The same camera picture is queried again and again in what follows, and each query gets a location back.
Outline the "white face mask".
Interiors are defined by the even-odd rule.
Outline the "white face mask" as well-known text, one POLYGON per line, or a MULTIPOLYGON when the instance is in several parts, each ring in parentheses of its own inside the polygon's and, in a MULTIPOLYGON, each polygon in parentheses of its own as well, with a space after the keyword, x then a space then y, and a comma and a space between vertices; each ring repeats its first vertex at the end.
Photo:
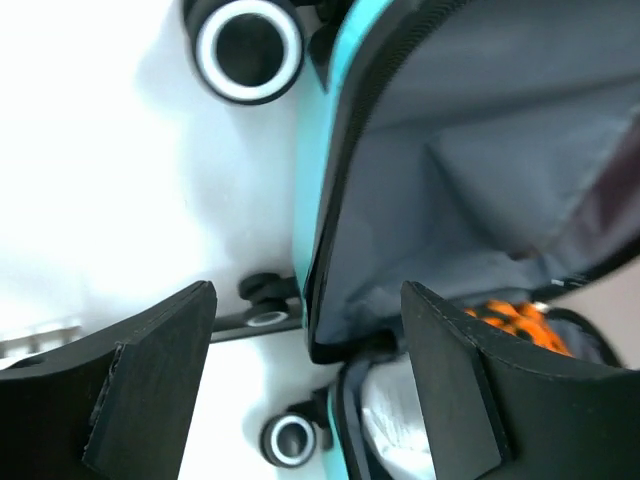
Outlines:
POLYGON ((436 477, 409 356, 379 363, 361 387, 365 437, 393 479, 436 477))

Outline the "aluminium frame rail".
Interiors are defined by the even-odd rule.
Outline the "aluminium frame rail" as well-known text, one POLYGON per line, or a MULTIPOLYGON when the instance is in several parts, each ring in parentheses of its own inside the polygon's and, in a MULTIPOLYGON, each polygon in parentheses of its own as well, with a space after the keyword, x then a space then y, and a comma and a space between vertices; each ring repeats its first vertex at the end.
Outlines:
POLYGON ((1 334, 1 358, 18 358, 69 344, 81 337, 80 326, 19 330, 1 334))

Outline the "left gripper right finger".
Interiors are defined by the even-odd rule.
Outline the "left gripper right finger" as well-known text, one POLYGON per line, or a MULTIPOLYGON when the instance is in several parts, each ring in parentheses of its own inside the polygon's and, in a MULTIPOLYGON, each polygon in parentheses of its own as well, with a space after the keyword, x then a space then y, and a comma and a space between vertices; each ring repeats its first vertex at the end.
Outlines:
POLYGON ((407 282, 401 310, 440 479, 635 479, 639 374, 518 339, 407 282))

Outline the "orange patterned plush blanket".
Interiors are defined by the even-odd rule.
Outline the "orange patterned plush blanket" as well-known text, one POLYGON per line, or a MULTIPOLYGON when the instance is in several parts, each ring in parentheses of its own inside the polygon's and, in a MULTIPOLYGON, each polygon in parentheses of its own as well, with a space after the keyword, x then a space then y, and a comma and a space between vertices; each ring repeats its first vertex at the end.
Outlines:
POLYGON ((521 340, 561 355, 573 356, 561 337, 551 329, 543 313, 531 303, 511 304, 492 299, 464 311, 521 340))

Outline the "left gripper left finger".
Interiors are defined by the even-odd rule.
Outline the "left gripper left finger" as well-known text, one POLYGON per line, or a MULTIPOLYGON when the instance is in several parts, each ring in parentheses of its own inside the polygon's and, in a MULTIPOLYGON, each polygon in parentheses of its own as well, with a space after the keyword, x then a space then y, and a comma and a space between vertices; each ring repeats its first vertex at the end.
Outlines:
POLYGON ((2 478, 177 478, 216 307, 197 281, 3 369, 2 478))

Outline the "teal pink suitcase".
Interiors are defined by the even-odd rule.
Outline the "teal pink suitcase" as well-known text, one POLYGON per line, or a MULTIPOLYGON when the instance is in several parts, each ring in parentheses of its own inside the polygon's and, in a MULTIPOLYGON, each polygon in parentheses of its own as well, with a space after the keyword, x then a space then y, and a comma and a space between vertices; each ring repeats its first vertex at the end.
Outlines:
POLYGON ((300 7, 182 5, 192 64, 219 98, 262 105, 312 78, 294 272, 253 273, 238 292, 248 326, 298 318, 311 360, 340 371, 263 424, 263 459, 294 469, 322 449, 331 479, 393 479, 365 437, 361 387, 410 359, 407 282, 465 314, 531 303, 571 358, 637 371, 553 301, 639 255, 638 3, 317 1, 311 35, 300 7))

